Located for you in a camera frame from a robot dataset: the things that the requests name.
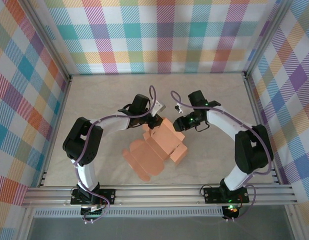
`unfolded box flap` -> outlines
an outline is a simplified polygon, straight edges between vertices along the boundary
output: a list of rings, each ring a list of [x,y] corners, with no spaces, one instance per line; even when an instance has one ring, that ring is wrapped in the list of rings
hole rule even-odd
[[[170,155],[181,143],[179,138],[177,138],[165,124],[162,124],[160,129],[158,129],[151,137],[168,155]]]
[[[188,149],[182,143],[185,136],[176,132],[173,124],[163,118],[160,126],[150,129],[142,125],[144,140],[131,142],[129,150],[124,149],[123,157],[143,181],[149,181],[150,175],[157,176],[164,168],[164,160],[169,156],[177,165],[187,154]]]
[[[155,153],[162,161],[169,158],[169,155],[159,146],[159,144],[152,137],[147,138],[145,141],[155,151]]]
[[[146,173],[146,171],[141,167],[139,162],[136,161],[134,156],[129,152],[128,149],[124,149],[122,151],[122,155],[125,158],[125,160],[128,162],[130,167],[136,172],[136,174],[139,176],[139,178],[142,181],[149,182],[150,176]]]
[[[163,119],[161,125],[162,124],[164,124],[181,142],[185,139],[185,135],[180,131],[176,131],[172,122],[169,121],[169,119]]]
[[[146,173],[157,176],[164,170],[163,160],[146,141],[137,139],[130,144],[130,147],[132,147],[130,148],[131,155]]]

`black mounting plate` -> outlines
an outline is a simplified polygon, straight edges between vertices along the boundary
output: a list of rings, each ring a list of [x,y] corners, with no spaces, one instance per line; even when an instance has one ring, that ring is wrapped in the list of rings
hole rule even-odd
[[[248,191],[246,188],[242,187],[242,189],[233,197],[229,198],[228,201],[224,201],[222,195],[220,193],[219,187],[205,187],[203,189],[204,202],[206,204],[247,204],[249,203]]]
[[[116,190],[115,189],[99,189],[97,194],[104,196],[106,199],[109,200],[110,205],[113,205],[115,203],[116,198]],[[80,197],[82,194],[79,192],[77,188],[72,190],[71,193],[72,197],[70,200],[71,205],[91,205],[90,202],[85,201],[82,197]],[[105,200],[101,200],[101,204],[106,204]]]

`plaid fabric backdrop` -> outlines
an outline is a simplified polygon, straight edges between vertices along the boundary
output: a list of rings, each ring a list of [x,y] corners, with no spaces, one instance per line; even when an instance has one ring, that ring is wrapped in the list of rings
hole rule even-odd
[[[309,228],[309,0],[295,0],[253,73],[285,183]]]
[[[0,0],[0,240],[39,178],[65,86],[17,0]]]
[[[241,72],[280,2],[32,0],[73,74]]]

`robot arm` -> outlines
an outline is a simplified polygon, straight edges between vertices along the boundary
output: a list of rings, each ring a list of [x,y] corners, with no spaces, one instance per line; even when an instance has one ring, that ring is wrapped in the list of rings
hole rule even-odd
[[[193,107],[211,107],[217,110],[194,109],[187,116],[175,120],[173,126],[176,131],[181,132],[191,128],[197,130],[197,126],[201,122],[205,122],[207,125],[213,124],[220,128],[234,140],[236,165],[231,173],[221,180],[219,188],[223,199],[226,200],[252,178],[254,171],[268,164],[267,155],[261,143],[249,130],[224,114],[226,110],[220,103],[216,101],[208,102],[200,90],[191,93],[188,98]],[[252,126],[245,122],[242,123],[253,129],[261,137],[270,153],[271,160],[273,160],[274,155],[266,128],[261,124]]]
[[[151,103],[154,104],[154,108],[147,115],[138,118],[128,117],[146,114],[148,111],[147,105],[150,104],[150,102],[151,101],[148,97],[137,94],[131,104],[127,104],[115,113],[117,116],[121,115],[127,117],[108,118],[92,127],[85,152],[77,165],[79,179],[81,180],[81,182],[78,182],[77,188],[81,194],[85,196],[85,199],[88,199],[86,202],[91,204],[97,204],[100,202],[100,199],[87,192],[85,187],[93,193],[98,194],[99,192],[100,185],[95,175],[93,160],[98,153],[101,138],[116,131],[135,128],[142,124],[148,124],[151,129],[159,126],[163,119],[157,114],[157,112],[161,112],[165,106],[158,101],[156,101],[156,103]],[[96,121],[97,119],[88,120],[84,117],[80,117],[74,123],[62,145],[63,150],[66,152],[68,158],[71,159],[72,163],[75,163],[82,154],[86,143],[85,136],[87,136],[89,128]]]

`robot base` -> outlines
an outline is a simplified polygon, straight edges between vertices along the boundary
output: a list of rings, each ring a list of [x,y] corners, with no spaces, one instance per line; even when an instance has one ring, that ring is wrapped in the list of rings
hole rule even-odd
[[[106,199],[109,200],[110,205],[113,205],[115,203],[116,198],[116,190],[115,189],[98,189],[96,194],[99,194],[101,196],[104,196]],[[100,202],[96,203],[95,201],[92,201],[91,198],[88,198],[86,195],[84,195],[80,190],[77,188],[73,189],[71,192],[71,200],[70,205],[93,205],[93,204],[101,204],[105,205],[107,204],[105,200],[100,199]]]
[[[203,189],[204,202],[206,204],[247,204],[249,203],[248,191],[246,188],[241,187],[235,191],[231,191],[232,195],[229,195],[226,199],[220,192],[220,187],[205,187]]]

